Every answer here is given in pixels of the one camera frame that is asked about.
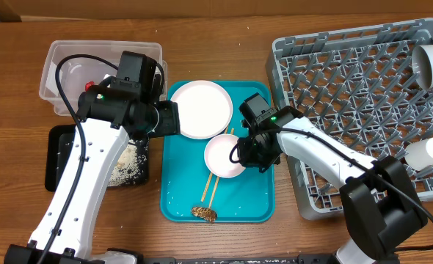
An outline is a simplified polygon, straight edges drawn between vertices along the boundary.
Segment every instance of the blue tray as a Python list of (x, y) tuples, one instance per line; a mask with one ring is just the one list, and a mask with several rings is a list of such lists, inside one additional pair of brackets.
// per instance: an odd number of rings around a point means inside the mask
[[(174, 84), (168, 99), (188, 81)], [(215, 81), (231, 96), (233, 118), (229, 131), (247, 136), (247, 129), (241, 126), (243, 120), (239, 106), (256, 92), (270, 103), (270, 92), (257, 81)], [(194, 217), (190, 211), (194, 206), (208, 207), (216, 176), (212, 177), (205, 202), (200, 202), (210, 171), (203, 160), (205, 146), (210, 139), (197, 140), (185, 136), (164, 138), (163, 172), (161, 182), (161, 212), (171, 221), (204, 221)], [(216, 189), (211, 209), (218, 218), (215, 222), (259, 223), (269, 219), (275, 209), (274, 167), (265, 173), (257, 168), (247, 168), (238, 177), (221, 178)]]

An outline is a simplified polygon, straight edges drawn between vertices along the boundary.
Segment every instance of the red object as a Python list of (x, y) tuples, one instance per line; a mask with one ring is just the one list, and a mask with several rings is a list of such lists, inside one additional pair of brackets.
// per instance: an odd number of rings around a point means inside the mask
[(92, 85), (94, 85), (94, 81), (90, 81), (84, 85), (84, 91), (87, 91)]

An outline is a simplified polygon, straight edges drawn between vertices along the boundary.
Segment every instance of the wooden table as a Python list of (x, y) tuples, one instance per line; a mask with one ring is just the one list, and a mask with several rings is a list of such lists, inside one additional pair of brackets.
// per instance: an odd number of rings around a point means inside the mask
[[(180, 80), (256, 80), (278, 37), (433, 17), (433, 13), (303, 15), (49, 23), (0, 23), (0, 263), (11, 243), (25, 246), (52, 193), (44, 174), (49, 130), (72, 123), (38, 95), (47, 50), (55, 40), (129, 40), (160, 43), (169, 83)], [(307, 221), (299, 214), (285, 159), (275, 168), (277, 207), (263, 224), (179, 224), (159, 209), (162, 139), (151, 142), (146, 186), (106, 192), (93, 252), (107, 247), (146, 257), (296, 256), (333, 252), (348, 239), (342, 218)], [(433, 202), (426, 207), (433, 213)], [(433, 243), (433, 226), (406, 245)], [(403, 263), (433, 263), (433, 252), (401, 254)]]

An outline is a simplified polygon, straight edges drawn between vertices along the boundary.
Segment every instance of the clear plastic container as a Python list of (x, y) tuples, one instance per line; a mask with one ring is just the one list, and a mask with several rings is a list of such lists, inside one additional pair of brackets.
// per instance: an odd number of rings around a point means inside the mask
[[(57, 64), (66, 56), (89, 54), (98, 56), (118, 66), (120, 56), (124, 51), (144, 54), (163, 65), (165, 82), (161, 98), (166, 98), (167, 65), (162, 59), (161, 45), (158, 43), (110, 40), (57, 40), (53, 42), (48, 50), (46, 63), (43, 67), (39, 96), (54, 105), (56, 114), (61, 116), (70, 115), (55, 83)], [(115, 76), (116, 73), (116, 70), (102, 62), (94, 59), (77, 58), (64, 63), (60, 71), (60, 82), (71, 106), (76, 111), (78, 109), (78, 97), (84, 91), (86, 83), (94, 81), (95, 84), (98, 84), (106, 74)]]

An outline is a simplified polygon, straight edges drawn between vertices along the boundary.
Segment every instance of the gray dish rack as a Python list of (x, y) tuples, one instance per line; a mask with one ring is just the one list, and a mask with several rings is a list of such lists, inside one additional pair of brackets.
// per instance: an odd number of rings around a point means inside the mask
[[(433, 136), (433, 88), (410, 67), (415, 46), (433, 44), (433, 18), (281, 37), (266, 63), (274, 104), (291, 105), (352, 149), (403, 158)], [(301, 215), (339, 215), (339, 193), (295, 158), (288, 166)], [(422, 201), (433, 200), (433, 167), (406, 170)], [(385, 194), (372, 192), (375, 199)]]

